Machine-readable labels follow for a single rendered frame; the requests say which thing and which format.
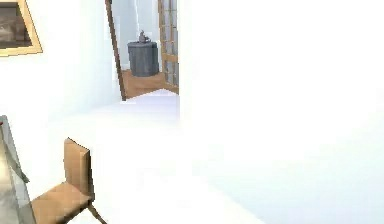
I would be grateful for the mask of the wooden framed wall picture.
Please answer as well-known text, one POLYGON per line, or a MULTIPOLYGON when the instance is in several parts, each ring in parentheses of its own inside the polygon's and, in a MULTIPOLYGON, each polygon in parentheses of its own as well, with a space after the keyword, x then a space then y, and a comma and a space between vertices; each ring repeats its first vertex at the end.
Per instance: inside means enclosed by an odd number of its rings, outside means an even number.
POLYGON ((0 0, 0 57, 42 53, 26 0, 0 0))

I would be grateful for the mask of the light wooden chair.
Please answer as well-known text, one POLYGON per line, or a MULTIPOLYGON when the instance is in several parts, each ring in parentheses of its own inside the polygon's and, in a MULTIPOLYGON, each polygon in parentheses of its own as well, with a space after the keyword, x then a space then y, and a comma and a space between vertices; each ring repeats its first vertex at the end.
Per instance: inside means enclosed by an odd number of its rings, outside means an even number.
POLYGON ((101 224, 108 224, 93 205, 90 150, 67 138, 63 163, 65 181, 31 201, 36 224, 68 224, 85 209, 101 224))

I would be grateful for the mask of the grey round bin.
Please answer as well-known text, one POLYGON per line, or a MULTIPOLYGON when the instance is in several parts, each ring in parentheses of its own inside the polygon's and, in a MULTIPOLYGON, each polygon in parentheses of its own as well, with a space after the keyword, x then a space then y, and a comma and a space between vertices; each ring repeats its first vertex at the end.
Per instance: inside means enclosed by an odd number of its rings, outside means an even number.
POLYGON ((156 42, 130 42, 127 44, 130 69, 133 76, 150 77, 159 72, 156 42))

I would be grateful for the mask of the wooden glass panel door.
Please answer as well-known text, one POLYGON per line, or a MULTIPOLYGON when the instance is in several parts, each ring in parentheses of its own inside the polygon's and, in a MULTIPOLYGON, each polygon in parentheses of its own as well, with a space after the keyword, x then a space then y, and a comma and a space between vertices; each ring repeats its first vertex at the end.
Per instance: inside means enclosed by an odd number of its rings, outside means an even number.
POLYGON ((159 32, 164 88, 179 93, 177 0, 158 0, 159 32))

